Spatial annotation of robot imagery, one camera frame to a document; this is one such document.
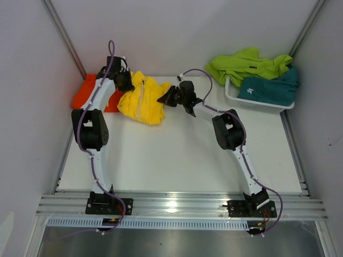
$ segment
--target yellow shirt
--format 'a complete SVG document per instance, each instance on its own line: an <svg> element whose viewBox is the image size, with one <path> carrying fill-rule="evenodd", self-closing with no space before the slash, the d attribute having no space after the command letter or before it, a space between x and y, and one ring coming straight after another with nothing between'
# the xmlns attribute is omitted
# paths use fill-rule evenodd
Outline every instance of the yellow shirt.
<svg viewBox="0 0 343 257"><path fill-rule="evenodd" d="M156 80L140 71L131 73L134 90L125 93L119 101L119 111L134 120L149 125L161 124L165 116L163 104L157 99L170 88L170 82L158 85Z"/></svg>

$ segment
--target green shirt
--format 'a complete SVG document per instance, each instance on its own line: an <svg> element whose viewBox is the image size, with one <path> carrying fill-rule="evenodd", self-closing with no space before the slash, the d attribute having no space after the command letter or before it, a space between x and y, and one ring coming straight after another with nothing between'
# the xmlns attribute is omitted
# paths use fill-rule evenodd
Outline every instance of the green shirt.
<svg viewBox="0 0 343 257"><path fill-rule="evenodd" d="M231 56L220 55L206 65L206 70L218 84L225 85L229 76L236 87L241 87L245 77L275 79L288 71L286 65L292 62L289 55L280 55L274 60L259 58L255 47L245 48Z"/></svg>

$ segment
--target laundry basket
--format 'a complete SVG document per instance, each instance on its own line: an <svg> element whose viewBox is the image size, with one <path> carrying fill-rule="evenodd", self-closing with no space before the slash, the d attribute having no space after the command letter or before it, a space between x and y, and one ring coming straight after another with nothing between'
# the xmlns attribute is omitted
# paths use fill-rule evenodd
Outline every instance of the laundry basket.
<svg viewBox="0 0 343 257"><path fill-rule="evenodd" d="M237 98L239 93L240 90L233 83L231 83L230 78L227 77L225 82L225 95L227 97L228 104L231 107L241 107L255 111L269 112L273 114L279 114L284 110L288 110L294 107L294 103L292 103L290 106L283 106L240 99Z"/></svg>

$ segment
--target red cloth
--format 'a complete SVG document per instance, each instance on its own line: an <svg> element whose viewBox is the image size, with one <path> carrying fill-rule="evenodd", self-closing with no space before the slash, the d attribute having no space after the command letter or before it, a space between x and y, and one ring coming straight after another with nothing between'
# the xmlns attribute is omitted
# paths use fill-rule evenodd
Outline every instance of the red cloth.
<svg viewBox="0 0 343 257"><path fill-rule="evenodd" d="M79 92L74 96L74 99L71 103L72 109L81 109L82 105L86 103L90 97L96 82L96 74L87 74L86 79L81 86ZM105 107L105 112L119 112L118 103L120 98L125 94L125 92L120 92L118 89L108 100L108 105Z"/></svg>

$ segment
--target white wall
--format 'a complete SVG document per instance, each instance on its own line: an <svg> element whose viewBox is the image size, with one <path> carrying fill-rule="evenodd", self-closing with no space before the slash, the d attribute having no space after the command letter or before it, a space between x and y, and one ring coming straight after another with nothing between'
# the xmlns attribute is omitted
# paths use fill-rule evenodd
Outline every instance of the white wall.
<svg viewBox="0 0 343 257"><path fill-rule="evenodd" d="M56 177L82 79L40 1L2 1L0 24L0 224L14 212L3 256L17 257Z"/></svg>
<svg viewBox="0 0 343 257"><path fill-rule="evenodd" d="M175 75L219 54L255 46L288 53L317 0L53 0L87 72L106 64L107 43L133 70Z"/></svg>
<svg viewBox="0 0 343 257"><path fill-rule="evenodd" d="M290 112L306 178L313 195L324 201L339 256L343 255L342 10L341 0L329 0L295 56L301 87Z"/></svg>

